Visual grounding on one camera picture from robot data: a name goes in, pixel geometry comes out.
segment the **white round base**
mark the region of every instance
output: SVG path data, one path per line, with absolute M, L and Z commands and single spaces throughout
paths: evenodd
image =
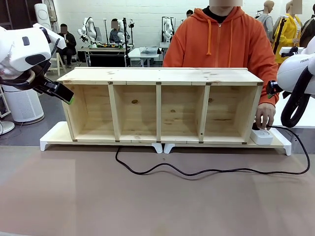
M 10 121 L 3 121 L 1 124 L 2 126 L 0 125 L 0 135 L 10 132 L 15 126 L 14 123 Z

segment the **white wall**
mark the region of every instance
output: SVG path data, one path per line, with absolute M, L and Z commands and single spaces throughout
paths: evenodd
M 280 14 L 285 14 L 285 5 L 289 0 L 274 0 L 272 12 L 274 21 Z M 243 0 L 243 10 L 255 16 L 257 10 L 263 9 L 265 0 Z M 85 17 L 93 17 L 96 27 L 100 27 L 103 39 L 106 40 L 103 18 L 108 20 L 107 30 L 110 32 L 110 22 L 113 18 L 130 18 L 136 23 L 133 37 L 136 47 L 157 46 L 161 39 L 161 18 L 171 16 L 177 19 L 176 26 L 186 17 L 186 11 L 195 7 L 205 8 L 207 0 L 54 0 L 58 22 L 68 25 L 78 43 L 78 48 L 84 45 L 79 40 L 77 30 L 82 28 Z M 302 23 L 313 14 L 312 0 L 303 0 L 303 14 L 299 15 Z

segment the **hand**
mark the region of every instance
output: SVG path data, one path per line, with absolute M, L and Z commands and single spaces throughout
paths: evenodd
M 258 106 L 256 113 L 256 124 L 260 129 L 265 129 L 267 125 L 271 126 L 274 123 L 274 116 L 276 114 L 276 108 L 270 103 L 262 103 Z

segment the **plaid shirt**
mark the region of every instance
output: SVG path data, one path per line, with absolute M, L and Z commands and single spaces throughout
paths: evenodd
M 118 33 L 124 33 L 122 31 L 117 31 L 115 29 L 113 29 L 112 31 L 110 31 L 110 35 L 109 35 L 109 42 L 110 43 L 120 43 L 120 38 L 118 37 Z

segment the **hoodie zipper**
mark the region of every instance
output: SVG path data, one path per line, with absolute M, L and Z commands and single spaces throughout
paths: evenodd
M 220 45 L 220 36 L 221 36 L 221 26 L 222 24 L 219 24 L 215 67 L 218 67 L 219 65 L 219 45 Z

